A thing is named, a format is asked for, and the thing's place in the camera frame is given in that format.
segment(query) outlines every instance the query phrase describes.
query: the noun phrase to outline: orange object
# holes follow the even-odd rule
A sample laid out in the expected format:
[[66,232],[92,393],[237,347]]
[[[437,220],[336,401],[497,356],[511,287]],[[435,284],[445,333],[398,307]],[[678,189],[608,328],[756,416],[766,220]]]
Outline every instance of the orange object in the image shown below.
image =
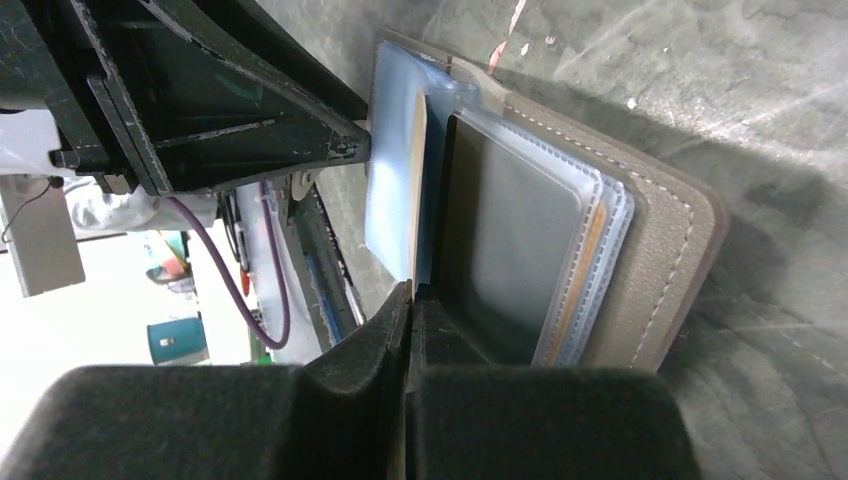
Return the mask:
[[250,276],[244,270],[241,271],[241,293],[245,297],[250,295]]

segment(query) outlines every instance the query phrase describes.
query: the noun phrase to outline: white stitching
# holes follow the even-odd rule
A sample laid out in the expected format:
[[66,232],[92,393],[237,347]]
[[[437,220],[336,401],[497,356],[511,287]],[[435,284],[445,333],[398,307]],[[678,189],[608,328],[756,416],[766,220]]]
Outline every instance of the white stitching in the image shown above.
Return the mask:
[[571,142],[572,144],[574,144],[578,147],[583,147],[584,149],[586,149],[590,152],[593,152],[595,155],[605,159],[606,161],[612,163],[613,165],[616,165],[617,167],[619,167],[623,170],[627,170],[627,172],[630,176],[642,179],[646,183],[649,183],[651,185],[656,186],[658,189],[662,190],[663,192],[665,192],[669,196],[671,196],[671,198],[673,198],[675,201],[677,201],[681,205],[683,205],[683,207],[686,208],[686,210],[689,212],[689,215],[687,216],[687,220],[689,222],[689,227],[686,229],[686,233],[683,235],[683,245],[680,247],[680,251],[677,254],[677,259],[674,261],[674,264],[671,266],[671,271],[668,274],[668,278],[666,278],[666,280],[665,280],[665,285],[663,285],[662,294],[660,295],[659,299],[657,299],[657,302],[654,304],[654,310],[651,312],[651,317],[648,319],[648,324],[645,325],[645,331],[642,332],[642,338],[639,340],[639,345],[636,347],[636,350],[633,352],[633,358],[630,359],[630,368],[633,368],[633,365],[636,363],[636,359],[639,358],[639,354],[642,351],[642,347],[645,346],[645,341],[648,339],[648,332],[650,332],[651,327],[654,325],[654,321],[656,320],[657,313],[660,310],[660,306],[662,305],[663,300],[665,300],[666,294],[668,294],[668,290],[671,287],[671,282],[674,281],[674,277],[675,277],[675,275],[677,275],[677,268],[680,266],[680,261],[683,260],[683,253],[686,251],[686,247],[689,246],[689,240],[690,240],[690,237],[692,235],[692,230],[695,228],[695,212],[692,210],[691,205],[689,205],[688,203],[683,201],[679,196],[677,196],[677,194],[675,194],[674,192],[669,190],[668,187],[660,185],[656,181],[642,175],[639,172],[636,172],[636,171],[628,168],[623,163],[621,163],[617,160],[613,160],[609,156],[595,150],[594,148],[592,148],[588,145],[582,145],[580,142],[572,139],[568,135],[565,135],[564,133],[560,132],[559,130],[552,129],[552,128],[548,127],[547,125],[543,124],[542,122],[540,122],[540,121],[538,121],[534,118],[531,118],[531,117],[527,116],[526,114],[520,112],[518,109],[515,109],[515,108],[513,108],[509,105],[505,105],[505,107],[508,110],[512,110],[513,112],[517,113],[518,115],[521,115],[522,117],[530,120],[531,122],[535,123],[536,125],[539,125],[540,127],[543,127],[545,129],[555,133],[557,136],[562,137],[563,139]]

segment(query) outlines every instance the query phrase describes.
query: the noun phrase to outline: black metal frame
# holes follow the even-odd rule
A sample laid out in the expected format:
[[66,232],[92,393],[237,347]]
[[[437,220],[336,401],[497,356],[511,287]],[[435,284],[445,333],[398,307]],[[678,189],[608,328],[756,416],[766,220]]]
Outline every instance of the black metal frame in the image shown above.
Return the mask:
[[220,191],[369,155],[365,102],[254,2],[5,0],[0,34],[0,108],[49,108],[54,164],[109,192]]

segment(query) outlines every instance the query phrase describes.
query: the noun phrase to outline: gray textured surface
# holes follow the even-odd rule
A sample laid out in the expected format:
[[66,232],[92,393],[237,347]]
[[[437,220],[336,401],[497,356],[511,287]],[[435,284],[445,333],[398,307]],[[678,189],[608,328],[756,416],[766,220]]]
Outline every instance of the gray textured surface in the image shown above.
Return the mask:
[[[487,63],[516,5],[260,2],[363,96],[377,28]],[[495,69],[730,205],[661,370],[708,478],[848,478],[846,31],[837,0],[527,0]],[[364,185],[361,166],[319,180],[373,314],[390,279],[362,247]]]

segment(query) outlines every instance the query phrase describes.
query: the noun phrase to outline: gray leather cover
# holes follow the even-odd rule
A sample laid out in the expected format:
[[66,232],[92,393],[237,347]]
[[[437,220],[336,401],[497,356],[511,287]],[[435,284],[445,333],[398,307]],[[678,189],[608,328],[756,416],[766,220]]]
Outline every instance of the gray leather cover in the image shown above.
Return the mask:
[[581,364],[656,371],[727,233],[719,197],[668,165],[510,91],[469,61],[391,31],[381,37],[479,86],[488,109],[627,186],[636,214]]

